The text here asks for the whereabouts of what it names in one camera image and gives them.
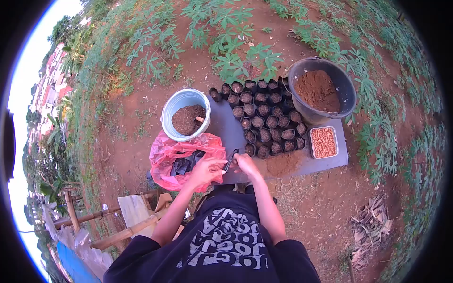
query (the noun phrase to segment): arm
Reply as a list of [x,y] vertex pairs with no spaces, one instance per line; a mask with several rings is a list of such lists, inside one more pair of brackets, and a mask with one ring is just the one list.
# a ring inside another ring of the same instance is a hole
[[226,160],[218,158],[207,158],[200,160],[192,170],[187,182],[181,187],[181,191],[173,200],[167,213],[160,219],[154,229],[151,239],[159,243],[162,247],[170,243],[178,231],[179,225],[183,220],[184,212],[187,209],[190,198],[195,190],[212,181],[216,176],[225,174],[222,170]]
[[269,232],[272,242],[275,245],[286,240],[288,237],[286,236],[283,218],[272,200],[263,175],[248,154],[235,154],[234,159],[235,164],[238,164],[240,170],[247,174],[253,184],[260,222]]

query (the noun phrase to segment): black t-shirt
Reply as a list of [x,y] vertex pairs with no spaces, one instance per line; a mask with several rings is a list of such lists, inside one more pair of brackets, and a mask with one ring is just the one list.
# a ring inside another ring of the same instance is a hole
[[272,244],[255,195],[206,200],[179,237],[161,247],[136,236],[104,274],[116,282],[320,282],[302,243]]

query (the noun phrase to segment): hand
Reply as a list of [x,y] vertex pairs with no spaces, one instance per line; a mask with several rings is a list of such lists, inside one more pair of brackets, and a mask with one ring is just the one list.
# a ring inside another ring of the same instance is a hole
[[215,157],[201,159],[193,168],[187,183],[192,185],[193,189],[210,183],[215,177],[225,174],[223,165],[226,163],[227,160]]
[[234,172],[238,173],[242,171],[245,174],[247,174],[250,180],[254,180],[258,177],[261,178],[263,177],[258,168],[256,167],[255,163],[253,162],[252,158],[246,153],[244,154],[235,153],[233,155],[233,161],[231,162],[230,167],[231,168],[239,167],[238,169],[234,170]]

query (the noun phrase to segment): light blue bucket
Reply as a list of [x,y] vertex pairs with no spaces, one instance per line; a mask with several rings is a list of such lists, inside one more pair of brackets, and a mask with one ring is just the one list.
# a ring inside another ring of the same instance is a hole
[[[206,117],[201,127],[198,129],[198,131],[193,133],[193,135],[182,135],[178,133],[178,131],[173,127],[171,118],[179,109],[191,105],[203,106],[206,109]],[[167,103],[165,103],[165,106],[162,109],[162,116],[160,117],[160,121],[162,122],[162,129],[169,138],[178,142],[183,142],[191,140],[199,134],[204,133],[209,126],[210,118],[211,104],[209,103],[206,95],[196,89],[186,88],[176,92],[170,97],[170,99],[168,99]]]

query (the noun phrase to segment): red plastic bag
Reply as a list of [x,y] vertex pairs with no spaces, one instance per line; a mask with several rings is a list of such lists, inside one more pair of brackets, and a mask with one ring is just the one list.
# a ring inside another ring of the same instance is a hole
[[[213,134],[202,133],[189,141],[177,142],[169,138],[163,130],[160,131],[149,153],[151,176],[154,182],[167,190],[179,191],[192,172],[170,176],[173,162],[179,157],[191,155],[197,149],[206,152],[201,160],[210,157],[225,159],[227,156],[225,148],[222,147],[222,140]],[[213,181],[222,183],[222,175],[215,177]],[[205,192],[208,185],[197,188],[195,192]]]

